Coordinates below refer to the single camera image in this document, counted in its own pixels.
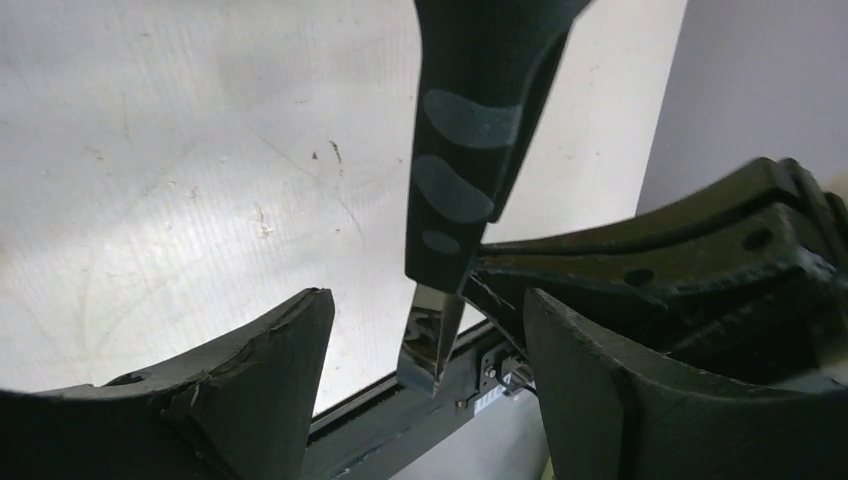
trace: gray wall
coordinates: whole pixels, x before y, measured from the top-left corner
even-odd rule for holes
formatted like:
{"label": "gray wall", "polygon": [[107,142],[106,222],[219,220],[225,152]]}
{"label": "gray wall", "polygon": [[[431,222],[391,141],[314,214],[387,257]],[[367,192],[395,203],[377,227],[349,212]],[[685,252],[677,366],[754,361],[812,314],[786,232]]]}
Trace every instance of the gray wall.
{"label": "gray wall", "polygon": [[848,1],[689,1],[639,212],[757,156],[848,170]]}

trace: white label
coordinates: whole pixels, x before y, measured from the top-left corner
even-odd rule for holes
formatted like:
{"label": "white label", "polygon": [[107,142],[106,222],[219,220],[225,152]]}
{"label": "white label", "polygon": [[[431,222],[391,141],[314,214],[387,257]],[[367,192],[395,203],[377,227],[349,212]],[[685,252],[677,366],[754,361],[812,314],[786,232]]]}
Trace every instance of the white label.
{"label": "white label", "polygon": [[[512,374],[508,373],[504,376],[504,383],[509,385],[509,381],[512,379]],[[506,391],[503,385],[498,385],[497,387],[489,390],[489,393],[483,395],[478,398],[476,402],[474,402],[474,415],[482,412],[484,408],[488,407],[495,400],[501,398],[503,393]]]}

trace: scratched white surface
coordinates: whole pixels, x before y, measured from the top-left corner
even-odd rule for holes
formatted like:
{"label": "scratched white surface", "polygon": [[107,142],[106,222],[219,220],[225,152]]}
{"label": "scratched white surface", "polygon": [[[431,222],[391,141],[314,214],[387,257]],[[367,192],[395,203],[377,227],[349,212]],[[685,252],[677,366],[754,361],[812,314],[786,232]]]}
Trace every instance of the scratched white surface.
{"label": "scratched white surface", "polygon": [[[490,240],[632,215],[684,6],[579,21]],[[6,0],[0,39],[0,386],[102,384],[310,286],[316,411],[394,368],[411,0]]]}

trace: black tool handle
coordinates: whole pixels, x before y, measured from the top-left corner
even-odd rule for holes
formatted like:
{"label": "black tool handle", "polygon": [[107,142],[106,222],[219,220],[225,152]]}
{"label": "black tool handle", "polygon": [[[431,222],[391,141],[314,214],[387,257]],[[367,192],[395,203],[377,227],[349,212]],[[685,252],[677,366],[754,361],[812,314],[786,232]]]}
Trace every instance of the black tool handle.
{"label": "black tool handle", "polygon": [[589,0],[417,0],[422,64],[406,275],[461,289],[536,130],[574,19]]}

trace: white tabletop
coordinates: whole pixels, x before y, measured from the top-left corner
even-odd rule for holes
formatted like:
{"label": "white tabletop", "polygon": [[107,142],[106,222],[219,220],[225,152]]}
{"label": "white tabletop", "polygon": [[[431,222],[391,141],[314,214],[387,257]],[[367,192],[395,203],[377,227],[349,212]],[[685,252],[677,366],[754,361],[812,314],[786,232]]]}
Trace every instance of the white tabletop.
{"label": "white tabletop", "polygon": [[[684,6],[579,20],[489,240],[633,214]],[[393,370],[411,0],[7,0],[0,32],[0,386],[102,384],[311,286],[316,411]]]}

